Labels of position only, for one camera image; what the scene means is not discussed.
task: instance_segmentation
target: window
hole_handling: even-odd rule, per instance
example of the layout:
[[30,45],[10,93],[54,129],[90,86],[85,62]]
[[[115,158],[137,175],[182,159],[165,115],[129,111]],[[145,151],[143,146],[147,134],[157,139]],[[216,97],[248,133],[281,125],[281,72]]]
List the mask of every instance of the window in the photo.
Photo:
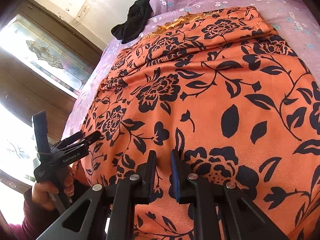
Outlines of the window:
[[33,129],[2,105],[0,115],[3,117],[3,127],[6,127],[0,130],[0,170],[19,181],[33,185],[33,159],[37,156]]
[[93,72],[76,55],[21,15],[0,32],[0,46],[75,98]]
[[21,225],[24,219],[24,197],[21,193],[0,182],[0,210],[10,224]]

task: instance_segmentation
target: person's hand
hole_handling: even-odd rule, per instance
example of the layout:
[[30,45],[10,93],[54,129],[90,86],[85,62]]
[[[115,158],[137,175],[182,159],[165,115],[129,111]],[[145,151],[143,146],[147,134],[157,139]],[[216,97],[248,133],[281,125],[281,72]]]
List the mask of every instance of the person's hand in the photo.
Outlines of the person's hand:
[[[68,167],[68,176],[64,181],[64,193],[71,197],[74,194],[75,187],[73,185],[73,177],[71,176],[71,168]],[[59,190],[51,182],[35,183],[32,187],[32,201],[42,206],[44,209],[52,211],[55,206],[48,193],[57,194]]]

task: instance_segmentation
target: maroon sleeve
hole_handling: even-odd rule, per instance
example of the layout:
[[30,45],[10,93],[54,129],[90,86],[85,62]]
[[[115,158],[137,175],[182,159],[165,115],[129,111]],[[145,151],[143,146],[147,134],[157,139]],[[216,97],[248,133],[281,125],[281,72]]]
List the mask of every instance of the maroon sleeve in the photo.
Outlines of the maroon sleeve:
[[31,198],[31,188],[24,193],[24,199],[25,218],[22,225],[16,227],[13,233],[21,240],[35,240],[59,217],[59,212],[56,209],[47,211],[34,203]]
[[[89,187],[74,180],[75,193],[71,197],[73,202],[81,197]],[[59,217],[58,210],[47,211],[32,201],[31,188],[24,193],[24,220],[22,225],[12,225],[9,227],[15,237],[19,240],[35,240],[37,239],[55,220]],[[0,228],[0,240],[7,240],[2,237],[4,232]]]

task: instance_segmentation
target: black flower pattern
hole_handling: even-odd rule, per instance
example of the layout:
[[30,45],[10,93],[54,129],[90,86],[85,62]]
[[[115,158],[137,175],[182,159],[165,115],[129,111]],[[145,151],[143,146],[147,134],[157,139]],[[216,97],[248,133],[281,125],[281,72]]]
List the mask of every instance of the black flower pattern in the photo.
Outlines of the black flower pattern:
[[257,196],[258,174],[245,165],[239,165],[235,149],[231,146],[213,148],[209,154],[203,147],[187,150],[184,161],[190,164],[195,173],[208,178],[210,182],[222,185],[225,180],[231,180],[251,200]]
[[207,25],[201,31],[205,33],[204,39],[208,40],[213,39],[217,36],[223,37],[225,34],[231,33],[239,27],[240,25],[237,25],[236,23],[230,20],[220,19],[216,21],[214,24]]
[[118,130],[120,126],[120,122],[126,110],[127,110],[126,108],[121,108],[121,106],[117,106],[111,112],[107,111],[106,121],[102,127],[102,132],[106,133],[107,141],[111,140],[112,136]]
[[297,57],[288,43],[279,35],[273,35],[269,39],[259,38],[253,45],[253,51],[257,54],[284,54]]
[[176,64],[174,64],[176,67],[183,67],[190,63],[190,60],[193,58],[193,54],[189,54],[187,56],[184,56],[182,58],[179,58],[175,61],[178,61]]
[[311,83],[313,88],[313,95],[315,96],[315,100],[320,101],[320,89],[315,81]]
[[242,59],[249,64],[250,70],[257,70],[261,64],[261,56],[256,54],[244,55]]
[[163,141],[169,139],[169,131],[164,129],[162,122],[157,122],[155,124],[155,137],[153,142],[157,145],[163,145]]
[[313,104],[313,111],[310,114],[310,124],[313,129],[320,135],[320,102]]
[[146,113],[155,109],[158,100],[173,102],[180,92],[178,74],[160,77],[150,86],[142,88],[136,98],[139,100],[139,111]]
[[123,88],[126,88],[127,86],[128,86],[128,84],[121,77],[116,77],[116,78],[108,79],[104,88],[106,90],[112,90],[114,88],[115,94],[117,94]]
[[121,70],[121,71],[119,72],[119,77],[125,77],[127,74],[128,74],[128,71],[127,71],[126,69]]
[[155,44],[153,44],[153,46],[149,48],[149,53],[152,53],[160,48],[171,46],[173,44],[175,45],[180,44],[177,37],[170,37],[170,36],[163,37],[162,39],[159,39],[158,41],[156,41]]
[[121,67],[124,65],[124,63],[125,63],[125,57],[122,58],[122,59],[120,59],[120,60],[118,60],[118,61],[112,66],[111,70],[116,70],[116,69],[121,68]]
[[260,85],[260,81],[252,84],[251,86],[252,86],[254,92],[257,92],[262,88],[261,85]]

